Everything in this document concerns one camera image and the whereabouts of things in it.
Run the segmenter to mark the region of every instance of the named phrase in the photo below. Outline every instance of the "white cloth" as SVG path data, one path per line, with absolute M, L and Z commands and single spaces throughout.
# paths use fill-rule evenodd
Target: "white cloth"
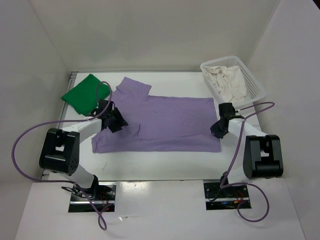
M 226 103 L 242 103 L 247 95 L 244 76 L 238 66 L 207 66 L 208 77 Z

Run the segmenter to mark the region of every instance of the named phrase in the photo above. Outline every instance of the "green towel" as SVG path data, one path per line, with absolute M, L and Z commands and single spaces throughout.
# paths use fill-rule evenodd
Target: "green towel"
M 70 104 L 78 114 L 87 116 L 98 105 L 96 90 L 101 81 L 89 74 L 77 86 L 68 91 L 61 98 Z M 99 86 L 98 98 L 105 99 L 110 94 L 109 87 L 105 84 Z

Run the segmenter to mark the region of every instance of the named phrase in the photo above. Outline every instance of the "cable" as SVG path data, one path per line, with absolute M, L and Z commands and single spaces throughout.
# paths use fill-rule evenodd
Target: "cable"
M 103 192 L 103 193 L 104 193 L 104 197 L 105 197 L 105 202 L 108 205 L 109 201 L 108 201 L 108 198 L 107 198 L 107 193 L 106 192 Z
M 102 207 L 104 207 L 104 206 L 105 206 L 105 202 L 104 202 L 104 200 L 102 199 L 101 193 L 100 193 L 100 198 L 101 198 Z
M 213 201 L 217 200 L 218 197 L 219 197 L 220 192 L 221 192 L 221 188 L 219 189 L 219 191 L 218 191 L 218 193 L 216 194 L 216 196 L 214 197 L 214 199 L 211 199 L 211 200 L 210 200 L 210 198 L 209 198 L 209 196 L 208 196 L 209 201 L 210 201 L 210 202 L 213 202 Z
M 234 155 L 233 155 L 233 158 L 231 160 L 231 163 L 228 167 L 228 170 L 226 171 L 226 174 L 224 175 L 224 178 L 220 184 L 220 188 L 221 189 L 225 189 L 225 188 L 228 188 L 228 187 L 231 187 L 231 186 L 252 186 L 252 187 L 255 187 L 256 189 L 258 189 L 262 195 L 264 196 L 265 198 L 265 201 L 266 201 L 266 212 L 265 214 L 257 219 L 257 220 L 251 220 L 251 219 L 248 219 L 246 217 L 244 217 L 241 213 L 240 213 L 240 206 L 247 202 L 247 200 L 244 200 L 244 201 L 241 201 L 239 204 L 238 204 L 238 207 L 237 207 L 237 211 L 238 211 L 238 214 L 240 215 L 241 218 L 243 218 L 244 220 L 248 221 L 248 222 L 251 222 L 251 223 L 257 223 L 257 222 L 260 222 L 262 221 L 263 219 L 265 219 L 267 217 L 267 215 L 269 214 L 269 210 L 270 210 L 270 204 L 269 204 L 269 200 L 268 200 L 268 197 L 266 196 L 266 194 L 264 193 L 264 191 L 258 187 L 257 185 L 253 184 L 253 183 L 248 183 L 248 182 L 235 182 L 235 183 L 229 183 L 229 184 L 226 184 L 226 181 L 227 181 L 227 178 L 228 178 L 228 175 L 229 173 L 231 172 L 231 169 L 233 167 L 233 165 L 235 164 L 235 161 L 236 161 L 236 158 L 237 158 L 237 155 L 238 155 L 238 152 L 239 152 L 239 149 L 240 149 L 240 145 L 241 145 L 241 138 L 242 138 L 242 135 L 244 133 L 244 128 L 245 128 L 245 122 L 248 118 L 254 116 L 254 115 L 257 115 L 259 113 L 262 113 L 270 108 L 272 108 L 275 103 L 272 102 L 272 101 L 266 101 L 266 102 L 261 102 L 261 103 L 258 103 L 258 104 L 254 104 L 254 105 L 251 105 L 251 106 L 247 106 L 247 107 L 244 107 L 240 110 L 245 110 L 245 109 L 249 109 L 249 108 L 253 108 L 253 107 L 256 107 L 256 106 L 259 106 L 259 105 L 264 105 L 264 104 L 271 104 L 270 106 L 266 107 L 266 108 L 263 108 L 262 110 L 259 110 L 259 111 L 256 111 L 252 114 L 250 114 L 249 116 L 246 116 L 244 119 L 243 119 L 243 122 L 241 124 L 241 129 L 240 129 L 240 135 L 239 135 L 239 140 L 238 140 L 238 143 L 236 145 L 236 149 L 235 149 L 235 152 L 234 152 Z
M 240 193 L 240 195 L 241 195 L 241 200 L 240 201 L 242 201 L 245 198 L 245 195 L 240 190 L 238 190 L 238 193 Z
M 104 112 L 108 109 L 109 105 L 110 105 L 110 102 L 111 102 L 111 98 L 112 98 L 112 89 L 111 89 L 111 86 L 108 82 L 106 81 L 102 81 L 101 83 L 99 83 L 97 85 L 97 88 L 96 88 L 96 93 L 98 93 L 98 90 L 99 90 L 99 87 L 100 85 L 104 83 L 106 84 L 109 89 L 110 89 L 110 95 L 109 95 L 109 98 L 108 98 L 108 103 L 107 105 L 105 106 L 105 108 L 103 109 L 103 111 L 98 114 L 97 116 L 94 116 L 92 118 L 89 118 L 89 119 L 83 119 L 83 120 L 56 120 L 56 121 L 46 121 L 46 122 L 42 122 L 42 123 L 39 123 L 39 124 L 36 124 L 30 128 L 28 128 L 27 130 L 25 130 L 23 133 L 21 133 L 17 138 L 16 140 L 14 141 L 13 143 L 13 146 L 12 146 L 12 150 L 11 150 L 11 158 L 12 158 L 12 163 L 15 167 L 15 169 L 22 175 L 24 176 L 25 178 L 31 180 L 31 181 L 34 181 L 34 182 L 38 182 L 38 183 L 68 183 L 68 184 L 74 184 L 77 188 L 80 189 L 80 191 L 83 193 L 83 195 L 85 196 L 85 198 L 89 201 L 90 205 L 92 206 L 92 208 L 94 209 L 94 211 L 98 214 L 98 224 L 99 224 L 99 227 L 102 229 L 102 230 L 107 230 L 107 223 L 105 221 L 105 219 L 103 218 L 102 216 L 102 213 L 104 212 L 104 210 L 102 209 L 102 211 L 99 211 L 95 204 L 91 201 L 90 197 L 87 195 L 87 193 L 85 192 L 85 190 L 80 187 L 76 182 L 73 182 L 73 181 L 69 181 L 69 180 L 42 180 L 42 179 L 37 179 L 37 178 L 34 178 L 32 176 L 29 176 L 27 174 L 25 174 L 18 166 L 17 164 L 17 161 L 16 161 L 16 156 L 15 156 L 15 151 L 16 151 L 16 147 L 17 147 L 17 144 L 18 142 L 20 141 L 20 139 L 26 135 L 28 132 L 30 132 L 31 130 L 35 129 L 35 128 L 38 128 L 38 127 L 41 127 L 41 126 L 44 126 L 44 125 L 49 125 L 49 124 L 59 124 L 59 123 L 79 123 L 79 122 L 86 122 L 86 121 L 91 121 L 93 119 L 97 119 L 99 118 L 102 114 L 104 114 Z

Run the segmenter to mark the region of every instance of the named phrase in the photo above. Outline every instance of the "shirt sleeve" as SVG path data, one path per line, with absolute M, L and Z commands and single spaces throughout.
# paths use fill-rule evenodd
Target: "shirt sleeve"
M 148 96 L 150 89 L 151 85 L 125 77 L 112 95 L 122 99 L 143 100 Z

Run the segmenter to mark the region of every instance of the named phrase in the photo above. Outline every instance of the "white basket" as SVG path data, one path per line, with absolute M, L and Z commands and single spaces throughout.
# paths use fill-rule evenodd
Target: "white basket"
M 205 70 L 205 67 L 213 67 L 213 66 L 225 66 L 225 67 L 233 67 L 239 66 L 241 69 L 245 86 L 246 86 L 246 97 L 243 102 L 234 103 L 233 106 L 235 108 L 239 108 L 248 104 L 251 104 L 255 101 L 258 101 L 266 96 L 266 90 L 261 85 L 260 82 L 253 76 L 253 74 L 249 71 L 246 65 L 237 57 L 237 56 L 226 56 L 222 58 L 218 58 L 215 60 L 204 62 L 200 65 L 201 71 L 203 72 L 204 81 L 209 87 L 210 91 L 213 93 L 215 99 L 219 104 L 224 103 L 225 101 L 222 99 L 221 95 L 218 93 L 218 90 L 215 88 L 210 78 L 208 77 L 208 73 Z

